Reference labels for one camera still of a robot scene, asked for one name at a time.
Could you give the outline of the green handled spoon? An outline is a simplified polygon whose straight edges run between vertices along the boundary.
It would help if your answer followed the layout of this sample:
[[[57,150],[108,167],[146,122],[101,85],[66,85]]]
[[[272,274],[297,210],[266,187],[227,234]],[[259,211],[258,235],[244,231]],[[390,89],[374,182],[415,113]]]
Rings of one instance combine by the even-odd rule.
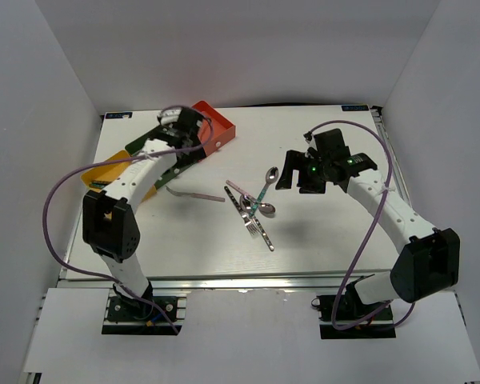
[[[277,182],[278,178],[279,178],[278,168],[276,166],[269,168],[268,171],[266,172],[265,184],[261,189],[261,191],[259,192],[258,196],[256,197],[257,201],[254,204],[254,208],[252,209],[250,214],[248,214],[250,218],[255,216],[258,206],[262,203],[262,200],[265,197],[268,189]]]

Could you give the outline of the pink handled fork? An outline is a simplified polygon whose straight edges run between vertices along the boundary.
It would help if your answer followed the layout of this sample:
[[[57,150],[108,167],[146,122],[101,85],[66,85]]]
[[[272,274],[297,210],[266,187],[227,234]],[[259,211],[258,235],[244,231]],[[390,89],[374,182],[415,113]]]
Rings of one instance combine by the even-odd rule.
[[[213,202],[225,202],[226,201],[223,197],[213,196],[213,195],[209,195],[209,194],[200,194],[200,193],[195,193],[195,192],[177,191],[177,190],[169,188],[168,186],[166,187],[166,190],[170,194],[172,194],[173,196],[176,196],[176,197],[196,198],[196,199],[208,200],[208,201],[213,201]]]

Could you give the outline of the silver fork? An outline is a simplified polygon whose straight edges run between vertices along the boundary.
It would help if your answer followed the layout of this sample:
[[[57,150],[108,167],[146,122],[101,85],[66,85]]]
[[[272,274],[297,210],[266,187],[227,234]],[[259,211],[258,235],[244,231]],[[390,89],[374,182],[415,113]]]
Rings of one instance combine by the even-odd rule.
[[[248,206],[245,204],[242,198],[239,201],[240,201],[240,207],[242,211],[242,217],[244,218],[246,228],[251,234],[259,233],[260,229],[258,228],[258,226],[255,224],[255,222],[252,219],[248,218]]]

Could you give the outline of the green handled knife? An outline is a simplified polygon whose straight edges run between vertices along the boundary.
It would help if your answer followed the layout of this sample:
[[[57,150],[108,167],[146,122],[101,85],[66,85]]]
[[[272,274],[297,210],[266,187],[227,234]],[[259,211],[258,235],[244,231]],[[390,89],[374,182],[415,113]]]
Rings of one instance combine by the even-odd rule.
[[[97,182],[91,182],[89,184],[90,188],[95,188],[95,189],[103,189],[107,184],[106,183],[97,183]]]

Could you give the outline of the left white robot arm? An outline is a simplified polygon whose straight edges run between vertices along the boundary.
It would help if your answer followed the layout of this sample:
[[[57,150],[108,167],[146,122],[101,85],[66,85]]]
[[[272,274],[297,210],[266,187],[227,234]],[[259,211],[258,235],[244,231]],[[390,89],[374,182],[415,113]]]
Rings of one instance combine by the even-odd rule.
[[[83,241],[100,256],[114,278],[116,290],[127,297],[125,308],[134,318],[144,319],[153,309],[146,294],[149,281],[142,272],[136,249],[140,230],[135,213],[157,180],[178,162],[192,162],[204,154],[199,133],[212,128],[211,119],[196,109],[177,106],[158,115],[158,125],[137,152],[139,159],[100,192],[89,191],[83,199]]]

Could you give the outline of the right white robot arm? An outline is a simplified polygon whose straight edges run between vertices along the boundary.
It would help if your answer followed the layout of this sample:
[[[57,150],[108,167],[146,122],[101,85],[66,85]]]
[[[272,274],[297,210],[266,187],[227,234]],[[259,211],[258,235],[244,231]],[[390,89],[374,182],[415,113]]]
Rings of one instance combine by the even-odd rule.
[[[277,189],[290,189],[294,172],[302,194],[324,194],[328,183],[339,186],[366,209],[398,253],[390,271],[342,289],[341,300],[351,317],[365,318],[395,299],[412,304],[458,283],[460,237],[453,229],[440,230],[417,214],[390,189],[367,154],[350,152],[339,129],[308,132],[304,138],[306,151],[287,151]]]

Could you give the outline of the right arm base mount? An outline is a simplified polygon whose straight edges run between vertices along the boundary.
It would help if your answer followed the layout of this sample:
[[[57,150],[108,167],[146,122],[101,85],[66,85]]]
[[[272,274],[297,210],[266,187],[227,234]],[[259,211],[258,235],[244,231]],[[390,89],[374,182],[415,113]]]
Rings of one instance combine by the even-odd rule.
[[[390,306],[364,322],[348,330],[336,330],[332,326],[332,309],[335,295],[319,295],[314,298],[310,306],[318,312],[320,337],[322,340],[359,340],[359,339],[390,339],[396,338],[394,316]],[[336,315],[339,325],[348,325],[359,320],[366,314],[377,309],[379,303],[361,310],[355,310],[347,299],[342,297]]]

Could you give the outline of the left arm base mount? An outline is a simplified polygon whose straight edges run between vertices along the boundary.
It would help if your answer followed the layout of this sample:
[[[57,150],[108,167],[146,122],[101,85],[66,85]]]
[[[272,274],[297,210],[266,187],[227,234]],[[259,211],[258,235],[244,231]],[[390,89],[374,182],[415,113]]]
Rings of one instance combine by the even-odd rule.
[[[177,331],[180,331],[186,316],[186,296],[155,294],[153,301],[166,314]],[[132,306],[110,290],[101,333],[103,335],[176,336],[173,327],[162,312],[157,308]]]

